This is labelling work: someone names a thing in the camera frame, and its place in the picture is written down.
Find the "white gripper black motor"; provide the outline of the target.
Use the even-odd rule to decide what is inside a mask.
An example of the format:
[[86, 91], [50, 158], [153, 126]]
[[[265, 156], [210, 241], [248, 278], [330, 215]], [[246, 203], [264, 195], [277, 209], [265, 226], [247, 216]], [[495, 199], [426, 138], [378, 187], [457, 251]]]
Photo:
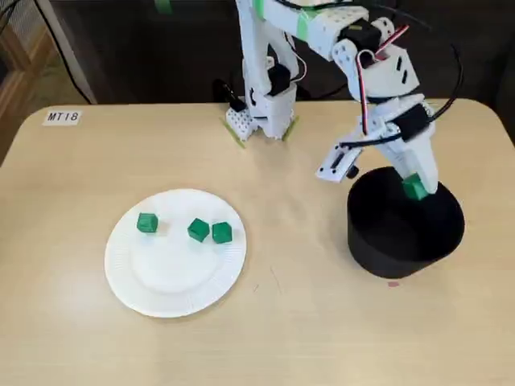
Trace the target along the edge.
[[[435, 112], [424, 95], [367, 97], [360, 102], [360, 113], [357, 132], [363, 137], [353, 146], [377, 146], [402, 179], [417, 174], [425, 191], [434, 194], [439, 172], [431, 138], [422, 133], [434, 126]], [[401, 141], [406, 143], [405, 151]]]

